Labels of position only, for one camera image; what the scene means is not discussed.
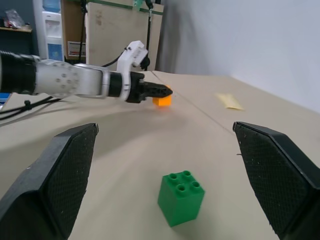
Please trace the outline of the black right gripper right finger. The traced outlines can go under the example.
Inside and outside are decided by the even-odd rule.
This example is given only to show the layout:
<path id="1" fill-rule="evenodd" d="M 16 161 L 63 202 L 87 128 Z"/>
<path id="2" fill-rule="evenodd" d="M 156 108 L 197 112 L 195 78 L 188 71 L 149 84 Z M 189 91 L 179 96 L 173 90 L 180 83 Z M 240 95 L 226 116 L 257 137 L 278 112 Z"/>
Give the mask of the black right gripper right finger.
<path id="1" fill-rule="evenodd" d="M 270 226 L 281 240 L 320 238 L 320 169 L 284 133 L 233 124 L 245 170 Z"/>

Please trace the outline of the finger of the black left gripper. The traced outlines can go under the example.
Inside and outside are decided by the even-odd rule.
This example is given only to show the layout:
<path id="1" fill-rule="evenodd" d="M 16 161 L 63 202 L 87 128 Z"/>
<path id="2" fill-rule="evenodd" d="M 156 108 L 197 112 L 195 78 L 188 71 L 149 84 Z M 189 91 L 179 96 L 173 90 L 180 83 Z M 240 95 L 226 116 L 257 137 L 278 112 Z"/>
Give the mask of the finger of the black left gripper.
<path id="1" fill-rule="evenodd" d="M 147 89 L 169 89 L 170 87 L 166 86 L 165 84 L 155 83 L 155 82 L 144 82 L 144 87 Z"/>
<path id="2" fill-rule="evenodd" d="M 173 94 L 170 88 L 145 88 L 142 91 L 143 98 L 165 98 Z"/>

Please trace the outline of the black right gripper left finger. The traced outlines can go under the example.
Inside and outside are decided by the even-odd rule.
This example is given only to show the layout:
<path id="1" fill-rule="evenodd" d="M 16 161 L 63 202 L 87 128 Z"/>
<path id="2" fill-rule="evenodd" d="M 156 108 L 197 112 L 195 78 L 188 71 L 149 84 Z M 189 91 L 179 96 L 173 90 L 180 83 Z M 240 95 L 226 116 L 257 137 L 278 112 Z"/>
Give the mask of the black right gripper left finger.
<path id="1" fill-rule="evenodd" d="M 67 240 L 87 191 L 99 127 L 57 134 L 0 200 L 2 240 Z"/>

